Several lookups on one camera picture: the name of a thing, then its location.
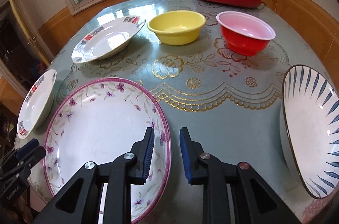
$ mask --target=screw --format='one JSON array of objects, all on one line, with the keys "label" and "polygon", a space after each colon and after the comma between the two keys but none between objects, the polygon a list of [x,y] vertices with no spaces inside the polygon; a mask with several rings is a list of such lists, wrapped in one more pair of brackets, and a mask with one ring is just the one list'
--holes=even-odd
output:
[{"label": "screw", "polygon": [[127,152],[127,153],[125,153],[125,155],[124,155],[124,158],[127,159],[127,160],[130,160],[130,159],[132,159],[133,157],[134,157],[134,154],[131,153],[131,152]]},{"label": "screw", "polygon": [[87,168],[87,169],[92,169],[92,168],[94,168],[94,166],[95,166],[94,162],[87,162],[85,164],[85,168]]},{"label": "screw", "polygon": [[210,159],[211,158],[211,155],[209,153],[201,153],[200,154],[200,158],[203,159],[203,160],[207,160],[207,159]]},{"label": "screw", "polygon": [[239,163],[239,168],[243,169],[243,170],[246,170],[246,169],[249,169],[250,165],[246,162],[240,162]]}]

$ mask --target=plate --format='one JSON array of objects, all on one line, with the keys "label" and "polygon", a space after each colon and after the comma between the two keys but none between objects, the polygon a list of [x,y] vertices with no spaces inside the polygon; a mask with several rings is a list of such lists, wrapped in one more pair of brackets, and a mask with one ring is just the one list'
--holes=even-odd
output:
[{"label": "plate", "polygon": [[316,199],[339,181],[339,100],[316,70],[295,65],[282,86],[280,137],[291,173]]},{"label": "plate", "polygon": [[33,128],[41,125],[46,119],[53,104],[52,89],[56,76],[56,70],[48,70],[29,90],[18,117],[17,132],[20,139],[25,139]]},{"label": "plate", "polygon": [[131,186],[133,223],[152,210],[168,180],[171,138],[165,115],[145,88],[123,78],[98,79],[70,94],[53,116],[44,143],[44,172],[52,195],[86,162],[104,164],[130,151],[150,126],[155,143],[149,177],[143,186]]},{"label": "plate", "polygon": [[76,45],[72,53],[73,62],[86,63],[116,54],[127,46],[144,24],[144,18],[131,15],[105,23]]}]

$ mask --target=white plate with red characters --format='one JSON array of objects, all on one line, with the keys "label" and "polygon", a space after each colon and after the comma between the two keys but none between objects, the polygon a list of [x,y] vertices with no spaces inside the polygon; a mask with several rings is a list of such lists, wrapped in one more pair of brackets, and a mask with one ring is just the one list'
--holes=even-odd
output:
[{"label": "white plate with red characters", "polygon": [[[142,220],[166,186],[171,138],[165,116],[152,94],[127,79],[111,77],[90,82],[70,94],[54,114],[46,133],[43,159],[52,196],[86,162],[104,164],[130,151],[134,142],[143,139],[147,127],[153,127],[155,132],[149,177],[143,186],[131,186],[132,223]],[[101,212],[105,197],[104,191]]]},{"label": "white plate with red characters", "polygon": [[57,72],[54,69],[44,73],[29,90],[18,117],[18,136],[25,139],[33,128],[46,119],[53,104],[53,86]]},{"label": "white plate with red characters", "polygon": [[140,16],[125,16],[105,23],[76,45],[72,53],[73,62],[86,63],[116,54],[127,46],[144,24],[145,19]]}]

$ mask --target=yellow bowl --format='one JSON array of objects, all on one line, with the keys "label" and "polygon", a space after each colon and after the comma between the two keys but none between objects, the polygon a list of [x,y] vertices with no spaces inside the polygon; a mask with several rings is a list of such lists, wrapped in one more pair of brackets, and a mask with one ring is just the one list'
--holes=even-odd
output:
[{"label": "yellow bowl", "polygon": [[193,11],[171,11],[154,17],[148,29],[159,40],[169,45],[183,45],[194,41],[200,33],[206,18]]}]

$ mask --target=round plate with pink rim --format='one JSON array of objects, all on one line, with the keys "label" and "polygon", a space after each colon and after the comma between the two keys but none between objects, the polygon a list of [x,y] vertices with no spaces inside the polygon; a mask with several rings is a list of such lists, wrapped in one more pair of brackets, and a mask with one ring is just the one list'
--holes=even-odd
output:
[{"label": "round plate with pink rim", "polygon": [[121,51],[145,24],[141,16],[114,19],[94,29],[74,47],[74,63],[104,59]]},{"label": "round plate with pink rim", "polygon": [[145,88],[123,78],[98,79],[70,94],[54,114],[44,143],[44,173],[52,195],[86,162],[104,164],[130,151],[150,126],[155,143],[149,177],[143,186],[131,186],[133,223],[154,208],[168,180],[171,138],[165,115]]}]

